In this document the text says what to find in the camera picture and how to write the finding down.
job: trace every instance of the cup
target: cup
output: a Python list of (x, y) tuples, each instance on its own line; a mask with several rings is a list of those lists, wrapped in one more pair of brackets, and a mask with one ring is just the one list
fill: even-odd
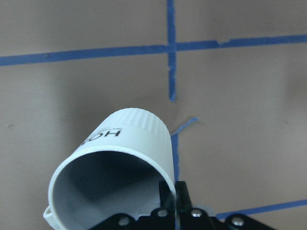
[(176, 197), (165, 124), (146, 110), (122, 109), (55, 170), (43, 216), (55, 230), (88, 230), (116, 213), (137, 219), (160, 207), (161, 180)]

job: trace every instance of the gray surface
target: gray surface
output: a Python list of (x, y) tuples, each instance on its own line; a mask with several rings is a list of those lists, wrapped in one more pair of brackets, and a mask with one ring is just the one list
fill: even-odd
[[(305, 1), (205, 3), (176, 1), (178, 41), (306, 33)], [(0, 56), (166, 44), (165, 2), (4, 1), (0, 30)], [(177, 58), (176, 103), (165, 54), (0, 67), (0, 229), (51, 229), (42, 213), (55, 168), (125, 107), (170, 131), (200, 118), (179, 134), (180, 179), (195, 203), (220, 213), (306, 199), (306, 44)], [(306, 211), (254, 217), (304, 230)]]

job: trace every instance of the blue tape line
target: blue tape line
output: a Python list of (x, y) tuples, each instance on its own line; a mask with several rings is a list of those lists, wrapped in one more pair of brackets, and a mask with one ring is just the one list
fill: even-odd
[(282, 204), (277, 204), (277, 205), (269, 205), (269, 206), (263, 206), (263, 207), (243, 209), (243, 210), (238, 210), (238, 211), (233, 211), (233, 212), (220, 213), (220, 214), (217, 214), (216, 217), (218, 219), (225, 219), (228, 216), (235, 214), (235, 213), (241, 213), (244, 215), (252, 215), (252, 214), (257, 214), (257, 213), (262, 213), (262, 212), (271, 212), (271, 211), (277, 211), (281, 209), (293, 208), (293, 207), (299, 207), (299, 206), (305, 206), (305, 205), (307, 205), (307, 200), (298, 200), (298, 201), (292, 201), (292, 202), (287, 202), (287, 203), (282, 203)]
[(0, 57), (0, 66), (67, 61), (67, 60), (86, 59), (86, 58), (161, 54), (168, 52), (169, 52), (169, 47), (164, 45), (85, 49), (85, 50), (52, 52), (46, 54), (28, 54), (28, 55)]
[(172, 135), (171, 135), (171, 141), (172, 141), (172, 150), (173, 150), (173, 163), (174, 163), (174, 175), (175, 175), (175, 181), (179, 180), (179, 153), (178, 153), (178, 134), (191, 125), (193, 122), (198, 121), (199, 119), (197, 117), (191, 118), (189, 121), (181, 125)]
[(175, 4), (174, 0), (167, 0), (167, 42), (170, 48), (168, 54), (168, 87), (169, 99), (176, 99), (176, 27), (175, 27)]
[(212, 41), (181, 42), (177, 43), (177, 51), (197, 50), (197, 49), (218, 49), (244, 46), (265, 46), (278, 44), (294, 44), (307, 42), (307, 34), (276, 36), (276, 37), (254, 37), (231, 39), (229, 42), (219, 43)]

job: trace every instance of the black lettering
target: black lettering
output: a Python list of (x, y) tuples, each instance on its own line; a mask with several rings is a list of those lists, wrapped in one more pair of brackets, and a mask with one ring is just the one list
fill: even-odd
[(117, 131), (117, 133), (110, 133), (110, 131), (108, 131), (106, 134), (105, 134), (105, 137), (109, 134), (115, 134), (115, 136), (117, 137), (119, 134), (120, 134), (120, 131)]
[(103, 135), (103, 133), (98, 133), (97, 135), (91, 137), (88, 141), (96, 140), (96, 139), (100, 138), (102, 135)]

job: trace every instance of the silver screw head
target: silver screw head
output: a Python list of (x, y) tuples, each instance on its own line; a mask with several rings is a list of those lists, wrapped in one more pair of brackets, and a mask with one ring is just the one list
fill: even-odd
[(243, 226), (244, 220), (241, 217), (233, 217), (231, 222), (236, 226)]
[(126, 226), (130, 223), (130, 220), (128, 217), (121, 217), (118, 221), (119, 226)]
[(167, 210), (166, 209), (161, 209), (158, 211), (158, 217), (166, 217), (167, 216)]
[(198, 209), (198, 208), (194, 208), (191, 211), (191, 215), (193, 217), (201, 217), (202, 216), (202, 211), (200, 209)]

